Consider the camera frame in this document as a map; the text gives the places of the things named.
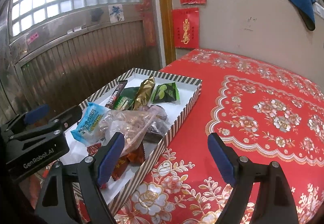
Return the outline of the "wooden door frame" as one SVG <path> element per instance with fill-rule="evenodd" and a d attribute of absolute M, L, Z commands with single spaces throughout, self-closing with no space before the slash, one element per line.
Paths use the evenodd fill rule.
<path fill-rule="evenodd" d="M 164 58 L 166 65 L 176 60 L 176 49 L 174 45 L 174 28 L 173 28 L 173 3 L 172 0 L 159 0 L 161 11 L 161 25 L 164 41 Z"/>

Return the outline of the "small green sachet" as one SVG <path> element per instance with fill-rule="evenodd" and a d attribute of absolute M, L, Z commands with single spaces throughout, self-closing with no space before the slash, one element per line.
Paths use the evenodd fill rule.
<path fill-rule="evenodd" d="M 113 105 L 114 110 L 128 110 L 132 104 L 132 99 L 127 96 L 119 96 Z"/>

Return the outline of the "red floral tablecloth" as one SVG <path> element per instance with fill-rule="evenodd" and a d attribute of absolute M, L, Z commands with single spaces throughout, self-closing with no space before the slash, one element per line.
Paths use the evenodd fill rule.
<path fill-rule="evenodd" d="M 280 163 L 300 223 L 323 223 L 323 94 L 273 65 L 197 49 L 164 72 L 203 81 L 175 138 L 115 215 L 117 223 L 215 223 L 232 188 L 211 157 L 216 132 L 238 155 Z"/>

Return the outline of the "green black snack packet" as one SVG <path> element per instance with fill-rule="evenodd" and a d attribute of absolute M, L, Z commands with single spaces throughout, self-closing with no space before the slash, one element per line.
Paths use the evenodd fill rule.
<path fill-rule="evenodd" d="M 153 104 L 158 103 L 180 103 L 180 94 L 175 82 L 161 84 L 156 87 L 151 96 Z"/>

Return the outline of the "clear bag of nuts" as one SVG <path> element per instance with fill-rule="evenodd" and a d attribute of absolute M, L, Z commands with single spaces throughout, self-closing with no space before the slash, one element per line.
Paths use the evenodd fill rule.
<path fill-rule="evenodd" d="M 138 110 L 109 110 L 99 123 L 99 129 L 106 140 L 116 132 L 124 135 L 124 148 L 120 156 L 136 150 L 156 114 Z"/>

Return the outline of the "light blue snack packet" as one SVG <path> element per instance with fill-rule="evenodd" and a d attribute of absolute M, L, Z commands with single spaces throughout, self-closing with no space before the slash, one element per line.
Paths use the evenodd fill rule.
<path fill-rule="evenodd" d="M 109 108 L 105 106 L 89 103 L 76 129 L 71 131 L 73 138 L 85 146 L 97 143 L 103 137 L 99 129 L 99 123 L 108 111 Z"/>

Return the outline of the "lower red wall poster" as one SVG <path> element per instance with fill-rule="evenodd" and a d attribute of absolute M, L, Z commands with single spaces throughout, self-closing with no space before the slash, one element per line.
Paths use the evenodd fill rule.
<path fill-rule="evenodd" d="M 176 48 L 199 48 L 199 8 L 172 11 L 174 45 Z"/>

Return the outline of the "gold foil snack bag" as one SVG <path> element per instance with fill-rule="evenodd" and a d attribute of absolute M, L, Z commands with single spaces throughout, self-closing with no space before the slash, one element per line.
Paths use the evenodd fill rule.
<path fill-rule="evenodd" d="M 154 87 L 154 76 L 150 76 L 141 83 L 133 102 L 133 110 L 138 110 L 149 103 Z"/>

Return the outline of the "striped white tray box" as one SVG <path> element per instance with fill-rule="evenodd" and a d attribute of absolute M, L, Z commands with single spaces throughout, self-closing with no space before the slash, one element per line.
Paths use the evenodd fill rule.
<path fill-rule="evenodd" d="M 123 206 L 173 140 L 201 93 L 202 80 L 178 74 L 132 68 L 79 103 L 82 111 L 86 111 L 89 103 L 105 106 L 121 80 L 127 82 L 127 87 L 139 87 L 149 77 L 154 77 L 156 86 L 175 83 L 180 98 L 174 103 L 159 103 L 166 113 L 166 129 L 163 136 L 155 140 L 145 140 L 147 126 L 140 123 L 142 131 L 137 140 L 143 143 L 145 161 L 138 166 L 128 165 L 120 178 L 118 180 L 110 179 L 106 189 L 102 191 L 104 200 L 112 214 L 116 214 Z"/>

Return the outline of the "dark green snack packet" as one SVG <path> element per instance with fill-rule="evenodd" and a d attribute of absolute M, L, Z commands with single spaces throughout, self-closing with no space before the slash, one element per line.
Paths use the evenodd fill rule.
<path fill-rule="evenodd" d="M 128 110 L 133 109 L 134 100 L 139 89 L 139 87 L 128 87 L 124 88 L 124 90 L 122 91 L 121 96 L 128 98 Z"/>

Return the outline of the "bag of red dates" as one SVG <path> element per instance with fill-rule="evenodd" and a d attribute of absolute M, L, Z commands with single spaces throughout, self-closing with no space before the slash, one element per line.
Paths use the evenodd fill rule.
<path fill-rule="evenodd" d="M 165 109 L 159 105 L 151 105 L 144 106 L 142 110 L 156 114 L 143 140 L 148 143 L 159 143 L 168 131 L 168 117 Z"/>

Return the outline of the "Nescafe coffee stick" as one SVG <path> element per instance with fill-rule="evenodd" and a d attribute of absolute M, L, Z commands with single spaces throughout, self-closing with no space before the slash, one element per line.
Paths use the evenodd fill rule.
<path fill-rule="evenodd" d="M 123 89 L 125 88 L 127 83 L 128 83 L 128 80 L 119 81 L 119 83 L 116 86 L 116 89 L 113 91 L 113 93 L 110 96 L 109 100 L 105 104 L 106 108 L 113 109 L 113 106 L 114 106 L 116 100 L 119 98 L 121 92 L 123 91 Z"/>

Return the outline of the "dark red snack packet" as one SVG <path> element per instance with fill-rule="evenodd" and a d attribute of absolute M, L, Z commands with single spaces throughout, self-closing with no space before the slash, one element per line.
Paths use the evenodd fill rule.
<path fill-rule="evenodd" d="M 144 163 L 144 161 L 145 161 L 145 151 L 144 151 L 144 145 L 143 143 L 141 143 L 136 150 L 119 158 L 117 165 L 115 166 L 112 173 L 113 180 L 114 181 L 118 180 L 129 165 L 140 166 Z"/>

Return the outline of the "metal door panel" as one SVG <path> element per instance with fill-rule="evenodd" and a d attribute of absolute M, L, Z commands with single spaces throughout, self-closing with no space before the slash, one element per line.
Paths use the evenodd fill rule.
<path fill-rule="evenodd" d="M 40 105 L 54 117 L 89 98 L 132 68 L 157 70 L 160 53 L 152 11 L 125 7 L 112 23 L 108 8 L 64 15 L 9 35 L 9 10 L 1 14 L 1 122 Z"/>

